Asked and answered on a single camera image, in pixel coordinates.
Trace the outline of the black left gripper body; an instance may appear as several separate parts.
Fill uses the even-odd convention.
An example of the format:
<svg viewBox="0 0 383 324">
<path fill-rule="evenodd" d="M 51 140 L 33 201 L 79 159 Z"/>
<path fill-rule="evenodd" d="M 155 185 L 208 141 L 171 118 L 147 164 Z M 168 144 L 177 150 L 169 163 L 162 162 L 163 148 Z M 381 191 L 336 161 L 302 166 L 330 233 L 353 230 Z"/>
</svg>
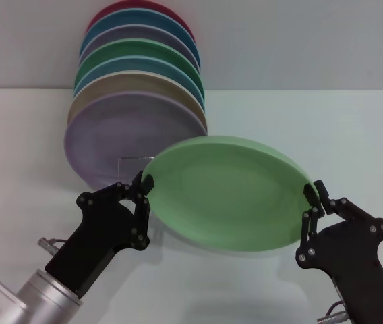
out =
<svg viewBox="0 0 383 324">
<path fill-rule="evenodd" d="M 81 210 L 81 224 L 45 266 L 78 297 L 86 294 L 118 252 L 133 249 L 135 227 L 134 212 L 120 203 L 95 203 Z"/>
</svg>

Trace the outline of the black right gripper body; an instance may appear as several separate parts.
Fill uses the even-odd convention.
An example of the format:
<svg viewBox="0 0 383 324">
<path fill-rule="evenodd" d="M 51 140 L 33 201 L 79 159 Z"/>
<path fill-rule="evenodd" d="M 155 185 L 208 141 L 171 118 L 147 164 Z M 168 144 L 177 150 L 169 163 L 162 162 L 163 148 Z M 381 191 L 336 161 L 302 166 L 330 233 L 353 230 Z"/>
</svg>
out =
<svg viewBox="0 0 383 324">
<path fill-rule="evenodd" d="M 296 260 L 331 278 L 354 323 L 383 323 L 382 241 L 383 218 L 343 221 L 310 239 L 302 232 Z"/>
</svg>

